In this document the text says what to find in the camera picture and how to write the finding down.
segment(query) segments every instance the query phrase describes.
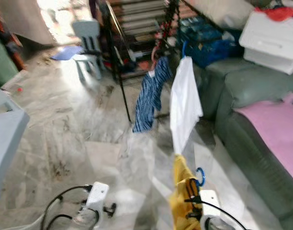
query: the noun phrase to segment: clothes drying rack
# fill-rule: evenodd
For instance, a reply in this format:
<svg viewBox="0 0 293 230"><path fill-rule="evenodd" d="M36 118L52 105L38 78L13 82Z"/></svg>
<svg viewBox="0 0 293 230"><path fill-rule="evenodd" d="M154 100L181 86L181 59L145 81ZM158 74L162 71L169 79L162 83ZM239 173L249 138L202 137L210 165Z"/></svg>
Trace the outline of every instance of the clothes drying rack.
<svg viewBox="0 0 293 230"><path fill-rule="evenodd" d="M198 15L213 27L217 28L217 26L185 0L170 0L167 5L164 5L163 0L110 0L109 2L101 3L100 10L105 25L104 32L109 48L111 71L113 79L118 81L121 87L127 117L131 122L123 82L143 77L148 71L137 69L134 72L124 74L121 71L123 65L120 63L119 57L130 59L130 54L132 56L134 52L141 55L141 57L137 58L137 61L150 60L155 46L158 47L156 50L157 58L173 52L181 56L180 23L182 19ZM139 9L135 7L135 4L145 4L145 9ZM124 49L120 51L115 49L111 22L113 22L114 28L124 45ZM157 32L161 32L162 38L155 38ZM177 45L170 46L167 38L176 35ZM135 38L148 36L148 39L131 42L130 36L135 36ZM162 118L168 115L160 114L155 118Z"/></svg>

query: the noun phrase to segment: wall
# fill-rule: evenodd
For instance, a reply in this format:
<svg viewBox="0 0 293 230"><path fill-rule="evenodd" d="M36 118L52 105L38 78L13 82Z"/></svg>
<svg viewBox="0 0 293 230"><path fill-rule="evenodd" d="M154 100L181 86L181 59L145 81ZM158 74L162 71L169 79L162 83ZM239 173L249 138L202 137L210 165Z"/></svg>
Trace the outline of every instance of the wall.
<svg viewBox="0 0 293 230"><path fill-rule="evenodd" d="M43 45L54 43L36 0L0 0L0 14L11 32Z"/></svg>

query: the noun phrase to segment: black cable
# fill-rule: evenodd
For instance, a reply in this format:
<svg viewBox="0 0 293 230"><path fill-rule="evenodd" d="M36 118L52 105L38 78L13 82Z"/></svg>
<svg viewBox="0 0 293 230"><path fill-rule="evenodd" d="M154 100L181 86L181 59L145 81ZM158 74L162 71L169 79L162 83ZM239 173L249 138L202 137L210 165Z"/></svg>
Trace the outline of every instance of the black cable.
<svg viewBox="0 0 293 230"><path fill-rule="evenodd" d="M57 195L54 199L52 199L52 201L47 205L47 207L45 208L45 211L44 211L44 214L43 214L43 218L42 218L42 221L41 221L41 227L40 227L40 230L44 230L44 225L45 225L45 219L46 219L46 215L47 215L47 211L48 209L50 208L50 206L57 200L57 199L60 199L62 200L63 197L62 195L67 193L68 191L70 190L73 190L73 189L77 189L77 188L82 188L82 189L85 189L87 192L90 192L91 189L92 189L92 185L83 185L83 186L74 186L72 188L69 188L65 191L63 191L62 193L60 193L59 195Z"/></svg>
<svg viewBox="0 0 293 230"><path fill-rule="evenodd" d="M214 208L216 208L217 210L220 210L222 213L224 213L224 214L226 214L226 215L228 215L231 219L233 219L237 224L239 224L244 230L246 230L246 228L235 218L235 217L233 217L231 214L229 214L228 212L226 212L226 211L224 211L223 209L221 209L221 208L219 208L219 207L217 207L217 206L215 206L215 205L213 205L213 204L211 204L211 203L208 203L208 202L205 202L205 201L201 201L201 203L203 203L203 204L206 204L206 205L209 205L209 206L211 206L211 207L214 207Z"/></svg>
<svg viewBox="0 0 293 230"><path fill-rule="evenodd" d="M69 215L65 215L65 214L59 214L59 215L56 215L48 224L46 230L49 230L51 225L55 222L56 219L58 219L59 217L65 217L67 219L73 219L73 217L69 216Z"/></svg>

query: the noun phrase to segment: white plastic container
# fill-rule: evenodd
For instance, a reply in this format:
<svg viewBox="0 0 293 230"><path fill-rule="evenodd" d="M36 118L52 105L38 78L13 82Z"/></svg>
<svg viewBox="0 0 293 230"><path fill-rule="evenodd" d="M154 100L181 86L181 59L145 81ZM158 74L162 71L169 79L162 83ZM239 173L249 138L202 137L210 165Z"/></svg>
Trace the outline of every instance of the white plastic container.
<svg viewBox="0 0 293 230"><path fill-rule="evenodd" d="M276 22L262 12L252 12L239 43L245 48L244 59L293 73L293 18Z"/></svg>

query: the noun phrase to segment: sofa armrest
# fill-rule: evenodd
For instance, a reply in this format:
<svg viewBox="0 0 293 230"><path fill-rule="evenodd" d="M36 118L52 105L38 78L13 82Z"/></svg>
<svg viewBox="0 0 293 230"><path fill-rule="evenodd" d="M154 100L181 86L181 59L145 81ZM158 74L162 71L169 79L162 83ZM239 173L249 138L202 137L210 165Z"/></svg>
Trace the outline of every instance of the sofa armrest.
<svg viewBox="0 0 293 230"><path fill-rule="evenodd" d="M233 108L240 108L258 101L282 99L293 92L293 75L256 66L228 74L225 87L233 98Z"/></svg>

